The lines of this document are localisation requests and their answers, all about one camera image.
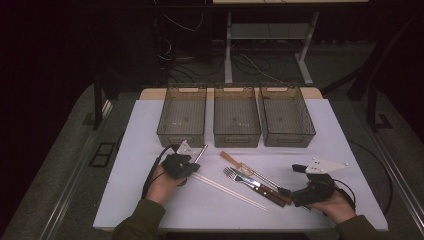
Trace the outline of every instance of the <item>cable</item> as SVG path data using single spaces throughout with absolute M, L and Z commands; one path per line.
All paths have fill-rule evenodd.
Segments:
M 244 62 L 242 62 L 242 61 L 240 61 L 240 60 L 238 60 L 238 59 L 236 59 L 236 58 L 233 58 L 232 60 L 235 60 L 235 61 L 238 61 L 240 64 L 242 64 L 243 66 L 245 66 L 245 67 L 247 67 L 247 68 L 250 68 L 250 69 L 253 69 L 253 70 L 258 70 L 258 68 L 259 68 L 259 70 L 261 70 L 261 71 L 268 71 L 268 70 L 270 70 L 271 68 L 272 68 L 272 66 L 271 66 L 271 63 L 268 61 L 268 59 L 266 59 L 266 58 L 257 58 L 257 59 L 261 59 L 261 60 L 263 60 L 265 63 L 266 63 L 266 67 L 265 68 L 261 68 L 261 67 L 259 67 L 258 65 L 256 65 L 256 64 L 253 64 L 252 65 L 252 61 L 250 61 L 249 63 L 250 64 L 246 64 L 246 63 L 244 63 Z
M 197 73 L 197 72 L 195 72 L 195 71 L 191 70 L 190 68 L 185 67 L 185 66 L 183 66 L 183 65 L 181 65 L 181 64 L 177 64 L 177 65 L 175 65 L 175 66 L 176 66 L 176 67 L 180 67 L 180 68 L 184 68 L 185 70 L 187 70 L 187 71 L 189 71 L 189 72 L 191 72 L 191 73 L 193 73 L 193 74 L 195 74 L 195 75 L 197 75 L 197 76 L 212 76 L 212 75 L 214 75 L 214 74 L 216 74 L 216 73 L 218 73 L 218 72 L 219 72 L 219 70 L 221 69 L 221 67 L 222 67 L 223 63 L 224 63 L 224 59 L 222 59 L 222 61 L 220 62 L 219 66 L 218 66 L 218 69 L 217 69 L 217 70 L 215 70 L 215 71 L 213 71 L 213 72 L 211 72 L 211 73 Z
M 169 42 L 167 39 L 163 39 L 163 40 L 165 40 L 167 43 L 168 43 L 168 45 L 169 45 L 169 49 L 168 49 L 168 51 L 165 53 L 165 54 L 168 54 L 168 53 L 170 53 L 171 52 L 171 50 L 172 50 L 172 44 L 171 44 L 171 42 Z
M 245 73 L 245 74 L 247 74 L 247 75 L 252 75 L 252 76 L 256 76 L 256 75 L 260 75 L 261 73 L 259 73 L 258 71 L 255 71 L 254 73 L 250 73 L 250 72 L 247 72 L 247 71 L 245 71 L 245 70 L 243 70 L 242 68 L 240 68 L 240 66 L 238 65 L 238 64 L 242 64 L 242 65 L 245 65 L 244 63 L 242 63 L 240 60 L 238 60 L 237 58 L 233 58 L 233 57 L 231 57 L 231 63 L 240 71 L 240 72 L 242 72 L 242 73 Z
M 162 159 L 163 154 L 165 154 L 165 152 L 168 151 L 168 149 L 170 149 L 170 148 L 178 148 L 178 144 L 171 144 L 171 145 L 167 146 L 166 148 L 164 148 L 162 150 L 162 152 L 156 158 L 155 162 L 153 163 L 152 168 L 150 169 L 149 175 L 147 175 L 146 181 L 144 182 L 143 192 L 141 194 L 142 199 L 146 198 L 147 191 L 149 190 L 149 186 L 150 186 L 150 183 L 151 183 L 149 180 L 152 178 L 153 174 L 155 173 L 155 170 L 158 167 L 159 162 Z
M 182 82 L 182 81 L 178 80 L 175 76 L 173 76 L 173 75 L 171 75 L 171 74 L 169 74 L 169 73 L 168 73 L 168 76 L 169 76 L 169 78 L 174 79 L 174 81 L 175 81 L 176 83 Z
M 377 162 L 381 165 L 381 167 L 384 170 L 384 173 L 386 174 L 387 180 L 389 181 L 389 200 L 387 201 L 387 206 L 386 208 L 383 210 L 384 215 L 386 215 L 386 213 L 389 211 L 390 206 L 392 205 L 392 201 L 393 201 L 393 182 L 392 179 L 390 178 L 390 174 L 387 171 L 386 167 L 384 166 L 383 162 L 373 153 L 371 152 L 369 149 L 365 148 L 364 146 L 362 146 L 359 143 L 356 143 L 352 140 L 347 140 L 349 143 L 361 148 L 362 150 L 366 151 L 367 153 L 369 153 L 371 156 L 373 156 Z
M 240 56 L 242 56 L 242 57 L 244 57 L 244 58 L 246 58 L 262 75 L 264 75 L 265 77 L 268 77 L 268 78 L 270 78 L 270 79 L 273 79 L 273 80 L 275 80 L 275 81 L 278 81 L 278 82 L 281 82 L 281 83 L 284 83 L 283 81 L 281 81 L 281 80 L 279 80 L 279 79 L 276 79 L 276 78 L 274 78 L 274 77 L 272 77 L 272 76 L 270 76 L 270 75 L 268 75 L 268 74 L 266 74 L 266 73 L 264 73 L 258 66 L 256 66 L 256 64 L 250 59 L 250 58 L 248 58 L 246 55 L 244 55 L 244 54 L 240 54 Z
M 161 58 L 161 59 L 163 59 L 163 60 L 166 60 L 166 61 L 171 61 L 171 60 L 172 60 L 171 58 L 162 57 L 162 56 L 161 56 L 161 55 L 159 55 L 159 54 L 158 54 L 158 57 L 159 57 L 159 58 Z
M 288 29 L 287 29 L 287 35 L 289 36 L 289 38 L 290 38 L 290 27 L 291 27 L 291 25 L 289 25 L 289 27 L 288 27 Z M 253 48 L 245 48 L 245 47 L 243 47 L 243 46 L 241 46 L 241 45 L 239 45 L 239 44 L 234 44 L 232 47 L 234 47 L 234 46 L 236 46 L 237 48 L 239 48 L 239 49 L 246 49 L 246 50 L 250 50 L 250 51 L 252 51 L 253 52 L 253 54 L 254 55 L 259 55 L 259 53 L 257 53 L 256 52 L 256 50 L 255 49 L 253 49 Z M 289 54 L 292 54 L 292 53 L 294 53 L 294 52 L 296 52 L 294 49 L 291 49 L 290 50 L 290 52 L 288 53 L 288 55 Z M 283 54 L 282 56 L 278 56 L 278 57 L 271 57 L 271 58 L 261 58 L 261 59 L 264 59 L 266 62 L 267 62 L 267 64 L 268 64 L 268 68 L 267 69 L 260 69 L 261 71 L 262 71 L 262 73 L 261 72 L 259 72 L 259 73 L 249 73 L 249 72 L 246 72 L 246 71 L 244 71 L 244 70 L 242 70 L 241 68 L 240 68 L 240 66 L 238 65 L 238 63 L 237 63 L 237 59 L 235 59 L 235 58 L 233 58 L 232 60 L 233 60 L 233 63 L 234 63 L 234 66 L 237 68 L 237 69 L 239 69 L 241 72 L 243 72 L 243 73 L 245 73 L 245 74 L 248 74 L 248 75 L 259 75 L 259 74 L 263 74 L 263 72 L 264 71 L 267 71 L 267 70 L 270 70 L 271 69 L 271 64 L 270 64 L 270 62 L 269 62 L 269 60 L 272 60 L 272 59 L 279 59 L 278 60 L 278 62 L 277 62 L 277 65 L 276 65 L 276 76 L 280 76 L 281 75 L 281 77 L 280 78 L 278 78 L 278 77 L 271 77 L 271 78 L 273 78 L 274 80 L 275 79 L 277 79 L 277 81 L 281 81 L 281 80 L 278 80 L 278 79 L 282 79 L 283 78 L 283 76 L 284 76 L 284 74 L 285 74 L 285 72 L 286 72 L 286 69 L 287 69 L 287 64 L 288 64 L 288 58 L 286 58 L 286 60 L 284 61 L 284 65 L 283 65 L 283 68 L 282 68 L 282 73 L 281 74 L 279 74 L 279 70 L 280 70 L 280 68 L 279 68 L 279 65 L 280 65 L 280 63 L 281 63 L 281 61 L 282 61 L 282 57 L 283 56 L 285 56 L 286 54 Z
M 163 172 L 163 173 L 161 173 L 161 174 L 157 175 L 155 178 L 153 178 L 153 179 L 152 179 L 152 181 L 150 181 L 149 186 L 148 186 L 147 188 L 150 188 L 150 185 L 152 185 L 152 183 L 153 183 L 156 179 L 158 179 L 160 176 L 162 176 L 163 174 L 165 174 L 165 172 Z
M 185 76 L 187 76 L 191 80 L 191 82 L 195 83 L 193 77 L 190 76 L 188 73 L 181 71 L 181 70 L 178 70 L 178 69 L 175 69 L 175 68 L 172 68 L 171 70 L 184 74 Z
M 191 29 L 191 28 L 188 28 L 188 27 L 183 26 L 182 24 L 177 23 L 175 20 L 173 20 L 172 18 L 168 17 L 168 15 L 166 15 L 166 14 L 163 14 L 163 16 L 166 19 L 168 19 L 170 22 L 172 22 L 173 24 L 177 25 L 178 27 L 180 27 L 182 29 L 185 29 L 185 30 L 191 31 L 191 32 L 196 32 L 200 28 L 200 26 L 202 25 L 202 23 L 203 23 L 204 12 L 202 12 L 202 15 L 201 15 L 201 18 L 200 18 L 200 22 L 199 22 L 199 24 L 197 25 L 197 27 L 195 29 Z
M 341 183 L 343 184 L 345 187 L 347 187 L 349 189 L 349 191 L 352 193 L 352 198 L 353 198 L 353 205 L 356 205 L 356 196 L 355 193 L 353 192 L 353 190 L 344 182 L 337 180 L 337 179 L 333 179 L 335 182 Z

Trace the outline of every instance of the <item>hand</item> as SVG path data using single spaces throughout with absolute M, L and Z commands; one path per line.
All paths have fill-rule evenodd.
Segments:
M 322 202 L 310 204 L 308 207 L 321 210 L 336 224 L 356 217 L 355 211 L 338 191 L 334 191 L 331 198 Z
M 150 181 L 149 190 L 147 190 L 146 199 L 152 200 L 163 205 L 166 200 L 172 195 L 175 187 L 182 183 L 185 178 L 173 179 L 163 169 L 162 165 L 159 165 Z

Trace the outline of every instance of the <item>black bracket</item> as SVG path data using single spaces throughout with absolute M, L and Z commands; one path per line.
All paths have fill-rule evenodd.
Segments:
M 115 143 L 101 142 L 88 166 L 104 168 L 109 164 Z
M 387 119 L 386 115 L 378 114 L 382 123 L 374 123 L 374 128 L 393 128 L 392 124 L 390 124 L 389 119 Z

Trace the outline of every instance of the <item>dark background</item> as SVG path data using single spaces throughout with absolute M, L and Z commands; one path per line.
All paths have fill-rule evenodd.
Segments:
M 384 44 L 421 11 L 390 49 L 374 80 L 380 82 L 380 89 L 424 140 L 421 97 L 424 90 L 421 71 L 424 67 L 424 14 L 418 5 L 410 7 L 410 4 L 411 1 L 374 0 L 362 9 L 322 11 L 314 42 Z M 236 17 L 243 19 L 251 15 L 238 13 Z M 161 86 L 165 83 L 164 73 L 156 57 L 161 34 L 174 38 L 179 48 L 193 51 L 205 61 L 210 57 L 209 40 L 225 36 L 223 13 L 208 13 L 199 32 L 192 35 L 181 35 L 157 16 L 133 12 L 125 16 L 111 14 L 93 18 L 81 14 L 70 2 L 0 2 L 0 235 L 75 101 L 96 77 L 100 77 L 109 98 L 116 98 L 119 92 Z M 275 20 L 269 14 L 255 16 L 258 21 Z M 181 21 L 190 22 L 190 18 L 198 18 L 198 14 L 180 17 Z M 146 76 L 157 81 L 139 80 Z

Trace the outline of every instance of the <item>white plastic piece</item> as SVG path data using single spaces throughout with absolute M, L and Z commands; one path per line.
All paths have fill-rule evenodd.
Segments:
M 349 164 L 330 162 L 325 160 L 320 160 L 315 157 L 312 158 L 311 163 L 306 168 L 306 173 L 315 173 L 315 174 L 325 174 L 329 172 L 334 172 L 340 169 L 349 167 Z
M 187 143 L 187 140 L 184 140 L 181 143 L 180 147 L 177 150 L 177 153 L 181 155 L 190 155 L 190 156 L 196 155 L 196 151 L 194 149 L 191 149 L 190 145 L 188 145 Z

